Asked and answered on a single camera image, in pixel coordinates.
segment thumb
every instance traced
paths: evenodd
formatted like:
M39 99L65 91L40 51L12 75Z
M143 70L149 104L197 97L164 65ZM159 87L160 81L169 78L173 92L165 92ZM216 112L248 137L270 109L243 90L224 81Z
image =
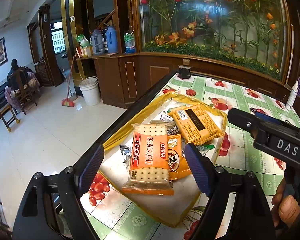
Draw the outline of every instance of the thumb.
M286 196L279 205L279 216L281 220L291 227L297 216L300 214L300 207L293 196Z

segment woman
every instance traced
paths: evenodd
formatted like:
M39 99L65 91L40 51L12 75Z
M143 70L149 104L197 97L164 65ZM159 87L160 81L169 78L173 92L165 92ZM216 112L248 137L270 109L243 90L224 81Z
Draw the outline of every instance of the woman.
M16 59L12 60L11 70L9 71L8 76L7 76L7 86L11 87L12 90L19 89L16 78L14 76L12 76L12 74L15 73L15 71L18 70L19 68L21 68L21 67L18 66L18 61ZM21 78L23 85L25 85L27 83L25 75L23 73L20 74L20 78Z

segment human hand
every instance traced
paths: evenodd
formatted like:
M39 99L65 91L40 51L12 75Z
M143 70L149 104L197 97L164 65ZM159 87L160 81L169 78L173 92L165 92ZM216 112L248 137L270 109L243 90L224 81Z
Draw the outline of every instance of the human hand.
M300 214L300 207L293 196L289 195L282 199L285 187L286 181L283 178L283 180L277 187L276 194L273 196L271 201L273 205L271 215L274 222L274 227L277 227L277 225L280 222L280 219L288 227L291 227L293 222L296 220L297 216Z

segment wooden stool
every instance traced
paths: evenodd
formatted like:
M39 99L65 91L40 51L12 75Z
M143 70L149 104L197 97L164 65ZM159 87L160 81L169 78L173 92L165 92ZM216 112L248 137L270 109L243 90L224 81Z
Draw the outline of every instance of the wooden stool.
M3 115L4 115L7 111L9 111L9 110L10 110L10 112L12 113L12 117L11 117L8 121L6 121L6 120L4 119L4 117L3 117ZM13 122L14 120L16 120L16 123L20 123L20 120L16 117L16 115L15 115L15 113L13 112L12 107L11 107L11 105L10 105L9 103L7 103L4 107L2 107L2 108L0 109L0 118L2 119L3 123L4 123L5 126L7 127L8 132L11 132L11 128L9 127L9 125L12 124L12 122Z

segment black hair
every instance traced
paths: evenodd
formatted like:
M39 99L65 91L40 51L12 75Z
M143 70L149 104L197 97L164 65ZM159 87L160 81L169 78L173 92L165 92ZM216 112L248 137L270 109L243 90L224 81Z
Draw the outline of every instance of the black hair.
M11 68L13 70L17 70L18 69L18 61L16 59L13 59L11 62Z

